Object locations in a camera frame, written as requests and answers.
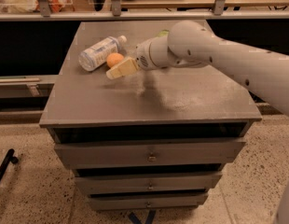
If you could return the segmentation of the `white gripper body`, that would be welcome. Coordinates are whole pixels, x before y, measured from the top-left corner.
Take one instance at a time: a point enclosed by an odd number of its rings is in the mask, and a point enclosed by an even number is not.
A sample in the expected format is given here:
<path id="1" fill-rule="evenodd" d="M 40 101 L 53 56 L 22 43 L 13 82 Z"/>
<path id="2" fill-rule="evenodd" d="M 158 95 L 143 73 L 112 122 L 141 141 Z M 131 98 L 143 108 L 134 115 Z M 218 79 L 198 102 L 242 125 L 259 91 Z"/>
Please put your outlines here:
<path id="1" fill-rule="evenodd" d="M 144 70 L 159 69 L 158 39 L 156 37 L 146 40 L 136 46 L 136 62 Z"/>

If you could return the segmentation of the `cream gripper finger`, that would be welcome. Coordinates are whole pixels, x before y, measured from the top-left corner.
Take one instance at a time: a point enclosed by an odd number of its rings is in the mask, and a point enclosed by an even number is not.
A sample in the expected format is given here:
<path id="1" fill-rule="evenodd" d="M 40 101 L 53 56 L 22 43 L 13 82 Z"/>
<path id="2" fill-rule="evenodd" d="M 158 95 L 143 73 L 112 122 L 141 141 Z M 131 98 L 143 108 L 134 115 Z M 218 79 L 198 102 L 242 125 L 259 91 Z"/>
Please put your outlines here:
<path id="1" fill-rule="evenodd" d="M 137 62 L 132 57 L 124 58 L 121 62 L 110 68 L 106 75 L 109 79 L 116 79 L 132 75 L 139 70 Z"/>

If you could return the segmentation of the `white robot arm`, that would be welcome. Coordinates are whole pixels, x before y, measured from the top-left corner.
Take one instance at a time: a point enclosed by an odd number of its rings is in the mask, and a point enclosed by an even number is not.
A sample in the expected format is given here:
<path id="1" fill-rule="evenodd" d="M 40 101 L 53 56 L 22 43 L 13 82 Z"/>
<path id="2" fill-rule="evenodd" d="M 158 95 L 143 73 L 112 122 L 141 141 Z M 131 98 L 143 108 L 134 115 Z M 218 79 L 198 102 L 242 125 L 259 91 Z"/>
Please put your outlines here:
<path id="1" fill-rule="evenodd" d="M 135 54 L 112 66 L 107 77 L 209 64 L 289 117 L 289 56 L 225 40 L 195 21 L 177 22 L 138 44 Z"/>

